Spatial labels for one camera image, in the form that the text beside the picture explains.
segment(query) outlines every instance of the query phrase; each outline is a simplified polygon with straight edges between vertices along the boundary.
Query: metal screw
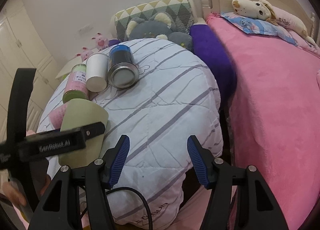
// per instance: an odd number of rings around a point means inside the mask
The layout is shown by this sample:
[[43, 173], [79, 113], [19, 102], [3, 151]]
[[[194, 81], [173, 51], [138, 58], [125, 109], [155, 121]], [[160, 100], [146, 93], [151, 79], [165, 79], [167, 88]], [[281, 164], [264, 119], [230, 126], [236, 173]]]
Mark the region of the metal screw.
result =
[[218, 157], [218, 158], [215, 158], [215, 159], [214, 159], [214, 162], [215, 162], [216, 164], [219, 164], [219, 165], [220, 165], [220, 164], [223, 163], [223, 159], [221, 159], [221, 158]]
[[101, 165], [101, 164], [103, 163], [103, 159], [98, 158], [98, 159], [96, 159], [96, 160], [94, 161], [94, 163], [95, 163], [96, 165]]
[[249, 169], [251, 172], [257, 171], [257, 168], [256, 168], [254, 165], [250, 165], [250, 166], [248, 167], [248, 169]]
[[62, 172], [66, 172], [68, 169], [69, 169], [69, 167], [66, 166], [66, 165], [64, 165], [64, 166], [61, 167], [60, 170], [61, 170]]

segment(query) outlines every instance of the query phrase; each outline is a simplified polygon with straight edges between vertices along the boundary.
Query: bed sheet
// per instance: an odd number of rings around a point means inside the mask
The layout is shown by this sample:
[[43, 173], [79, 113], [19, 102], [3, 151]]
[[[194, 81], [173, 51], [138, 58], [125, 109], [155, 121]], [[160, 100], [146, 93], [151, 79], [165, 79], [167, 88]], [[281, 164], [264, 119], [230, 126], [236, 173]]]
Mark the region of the bed sheet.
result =
[[297, 230], [320, 192], [320, 59], [280, 38], [247, 35], [219, 17], [207, 23], [236, 68], [229, 109], [236, 165], [258, 167], [289, 229]]
[[[139, 66], [138, 83], [127, 90], [107, 87], [93, 101], [109, 113], [100, 157], [122, 134], [130, 138], [130, 151], [115, 187], [140, 191], [154, 213], [154, 228], [165, 229], [183, 201], [182, 182], [192, 167], [187, 138], [196, 135], [214, 156], [222, 153], [218, 109], [220, 93], [207, 65], [193, 53], [162, 39], [140, 39], [122, 44], [131, 48]], [[66, 81], [57, 88], [42, 115], [38, 131], [48, 131], [48, 113], [62, 104]], [[50, 160], [49, 174], [60, 168]], [[118, 224], [148, 227], [140, 199], [129, 192], [108, 196]]]

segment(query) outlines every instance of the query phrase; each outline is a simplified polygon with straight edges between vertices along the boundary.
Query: pink pig plush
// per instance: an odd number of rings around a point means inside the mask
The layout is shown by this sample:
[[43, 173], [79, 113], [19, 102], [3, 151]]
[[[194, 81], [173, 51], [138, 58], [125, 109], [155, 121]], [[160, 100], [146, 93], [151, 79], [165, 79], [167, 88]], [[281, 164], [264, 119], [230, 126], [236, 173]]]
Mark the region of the pink pig plush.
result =
[[109, 47], [109, 40], [105, 36], [103, 36], [101, 33], [97, 33], [97, 35], [91, 39], [95, 40], [96, 48], [99, 51]]
[[81, 60], [84, 61], [84, 60], [87, 60], [93, 54], [93, 52], [89, 50], [87, 47], [83, 47], [82, 49], [83, 49], [83, 52], [76, 54], [75, 57], [81, 56]]

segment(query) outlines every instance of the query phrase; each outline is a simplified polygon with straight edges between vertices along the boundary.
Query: gray plush toy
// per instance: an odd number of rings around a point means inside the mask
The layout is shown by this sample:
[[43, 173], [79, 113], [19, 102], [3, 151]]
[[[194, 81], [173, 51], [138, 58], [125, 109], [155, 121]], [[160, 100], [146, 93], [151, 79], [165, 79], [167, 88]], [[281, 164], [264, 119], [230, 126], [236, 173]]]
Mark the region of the gray plush toy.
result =
[[125, 32], [125, 41], [140, 38], [161, 38], [172, 41], [189, 51], [192, 50], [192, 37], [189, 34], [176, 32], [176, 25], [166, 12], [159, 12], [148, 21], [133, 18]]

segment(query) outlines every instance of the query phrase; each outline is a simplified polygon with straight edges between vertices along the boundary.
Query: blue gripper pad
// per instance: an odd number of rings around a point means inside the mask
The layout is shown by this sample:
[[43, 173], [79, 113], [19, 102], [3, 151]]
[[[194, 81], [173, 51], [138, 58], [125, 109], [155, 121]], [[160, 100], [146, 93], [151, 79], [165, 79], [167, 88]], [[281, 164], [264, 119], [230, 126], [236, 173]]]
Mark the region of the blue gripper pad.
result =
[[114, 159], [111, 169], [110, 169], [110, 178], [108, 184], [110, 187], [113, 187], [118, 183], [122, 169], [124, 167], [125, 160], [127, 159], [130, 149], [130, 139], [128, 136], [125, 136], [122, 145], [119, 147], [119, 151]]
[[209, 186], [207, 167], [204, 161], [202, 160], [199, 150], [197, 149], [196, 144], [191, 136], [188, 138], [187, 141], [187, 149], [193, 167], [195, 168], [199, 183], [201, 185], [204, 185], [205, 188], [207, 188]]

